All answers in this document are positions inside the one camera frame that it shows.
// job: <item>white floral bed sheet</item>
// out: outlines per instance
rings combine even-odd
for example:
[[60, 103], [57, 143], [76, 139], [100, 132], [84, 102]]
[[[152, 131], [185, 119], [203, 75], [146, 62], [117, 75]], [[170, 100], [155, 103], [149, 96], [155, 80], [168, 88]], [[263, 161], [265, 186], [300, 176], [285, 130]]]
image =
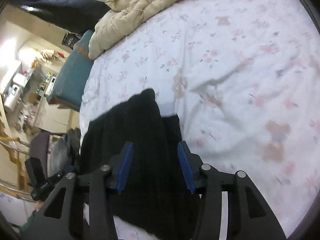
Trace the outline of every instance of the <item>white floral bed sheet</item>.
[[[319, 51], [299, 0], [174, 4], [94, 62], [82, 135], [153, 88], [161, 114], [178, 114], [190, 150], [220, 171], [246, 171], [289, 236], [320, 187]], [[154, 239], [116, 225], [120, 239]]]

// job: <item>black cloth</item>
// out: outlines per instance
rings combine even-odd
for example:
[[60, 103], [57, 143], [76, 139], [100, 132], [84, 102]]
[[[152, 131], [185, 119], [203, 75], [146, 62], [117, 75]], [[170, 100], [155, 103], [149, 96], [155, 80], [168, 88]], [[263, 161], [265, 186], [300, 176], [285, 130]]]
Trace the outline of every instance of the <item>black cloth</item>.
[[107, 164], [126, 141], [135, 144], [134, 157], [124, 192], [110, 197], [112, 213], [160, 239], [191, 239], [200, 198], [187, 190], [179, 164], [179, 118], [161, 118], [153, 90], [131, 97], [90, 123], [80, 173]]
[[95, 0], [10, 0], [9, 3], [71, 33], [93, 30], [110, 10]]

